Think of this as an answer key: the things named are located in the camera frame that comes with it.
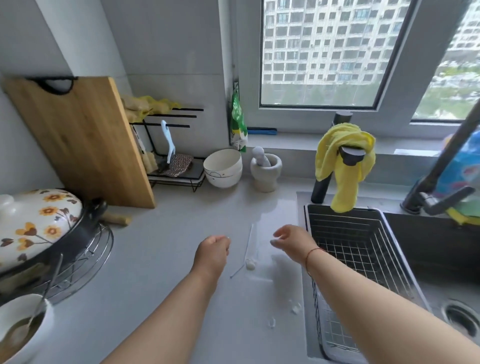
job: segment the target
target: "brown liquid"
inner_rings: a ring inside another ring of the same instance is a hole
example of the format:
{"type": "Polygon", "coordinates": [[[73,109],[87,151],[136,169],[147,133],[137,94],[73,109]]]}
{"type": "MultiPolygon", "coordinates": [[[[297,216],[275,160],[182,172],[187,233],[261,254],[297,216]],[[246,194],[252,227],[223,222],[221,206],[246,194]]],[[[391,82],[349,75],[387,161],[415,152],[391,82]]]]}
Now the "brown liquid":
{"type": "Polygon", "coordinates": [[[32,338],[32,336],[40,327],[44,316],[45,312],[42,312],[35,316],[35,318],[32,320],[32,324],[30,325],[27,336],[22,342],[18,343],[17,345],[12,345],[12,334],[16,328],[19,328],[22,325],[28,325],[28,321],[30,320],[30,318],[23,318],[15,325],[13,325],[10,330],[7,331],[3,340],[0,341],[0,364],[3,364],[7,360],[9,360],[12,356],[17,354],[17,352],[19,352],[20,349],[25,346],[25,344],[28,343],[28,341],[32,338]]]}

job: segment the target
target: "white bowl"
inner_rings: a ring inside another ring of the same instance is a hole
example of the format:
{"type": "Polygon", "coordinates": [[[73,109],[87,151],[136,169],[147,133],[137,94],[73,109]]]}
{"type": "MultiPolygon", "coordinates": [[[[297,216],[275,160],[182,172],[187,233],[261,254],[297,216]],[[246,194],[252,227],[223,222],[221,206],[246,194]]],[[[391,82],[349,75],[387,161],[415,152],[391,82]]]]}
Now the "white bowl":
{"type": "Polygon", "coordinates": [[[240,181],[241,173],[243,169],[240,169],[237,173],[235,173],[233,176],[229,177],[213,177],[209,174],[206,174],[205,176],[207,177],[208,181],[215,187],[218,188],[229,188],[231,186],[234,186],[240,181]]]}
{"type": "MultiPolygon", "coordinates": [[[[2,340],[8,330],[18,321],[30,317],[35,310],[37,303],[42,299],[39,294],[27,294],[7,302],[0,307],[0,340],[2,340]]],[[[29,362],[45,345],[50,337],[53,328],[53,306],[48,300],[45,300],[45,316],[40,327],[31,339],[14,356],[5,362],[5,364],[24,364],[29,362]]]]}
{"type": "Polygon", "coordinates": [[[204,170],[213,177],[230,177],[242,169],[241,153],[236,149],[222,149],[212,153],[204,161],[204,170]]]}

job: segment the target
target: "metal spoon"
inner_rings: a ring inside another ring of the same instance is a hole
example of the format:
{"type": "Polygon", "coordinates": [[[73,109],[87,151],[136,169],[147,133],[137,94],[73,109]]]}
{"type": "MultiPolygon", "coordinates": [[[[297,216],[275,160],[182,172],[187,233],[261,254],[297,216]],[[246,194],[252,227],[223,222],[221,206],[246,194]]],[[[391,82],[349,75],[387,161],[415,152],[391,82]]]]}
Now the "metal spoon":
{"type": "Polygon", "coordinates": [[[62,261],[63,261],[63,254],[60,254],[57,267],[55,268],[55,272],[53,273],[52,279],[50,280],[50,282],[48,282],[47,289],[45,290],[45,292],[43,292],[42,299],[36,305],[35,310],[33,311],[33,315],[30,317],[30,320],[28,320],[28,324],[17,327],[15,331],[12,333],[12,335],[10,336],[10,345],[12,346],[19,345],[27,337],[28,331],[30,330],[30,325],[32,324],[33,319],[38,314],[38,311],[40,310],[40,307],[42,306],[42,303],[45,300],[48,291],[52,288],[53,282],[57,278],[62,261]]]}

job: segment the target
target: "pot lid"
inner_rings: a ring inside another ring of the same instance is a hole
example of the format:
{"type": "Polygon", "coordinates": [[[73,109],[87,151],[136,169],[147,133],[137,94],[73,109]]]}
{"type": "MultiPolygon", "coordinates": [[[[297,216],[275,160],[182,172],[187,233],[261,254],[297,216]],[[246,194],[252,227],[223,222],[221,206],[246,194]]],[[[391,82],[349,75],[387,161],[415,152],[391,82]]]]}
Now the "pot lid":
{"type": "Polygon", "coordinates": [[[0,273],[53,245],[81,212],[80,199],[61,189],[0,195],[0,273]]]}

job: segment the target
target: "bowl with brown liquid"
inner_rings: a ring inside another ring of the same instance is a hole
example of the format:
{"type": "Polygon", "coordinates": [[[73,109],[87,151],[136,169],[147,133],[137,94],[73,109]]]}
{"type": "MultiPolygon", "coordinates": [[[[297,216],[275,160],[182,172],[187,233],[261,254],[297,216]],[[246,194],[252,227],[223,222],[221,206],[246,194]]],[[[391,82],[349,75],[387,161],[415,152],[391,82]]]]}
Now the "bowl with brown liquid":
{"type": "Polygon", "coordinates": [[[15,329],[28,324],[41,299],[39,294],[27,294],[0,307],[0,364],[27,363],[45,346],[54,322],[53,306],[48,300],[42,303],[25,339],[18,343],[12,340],[15,329]]]}

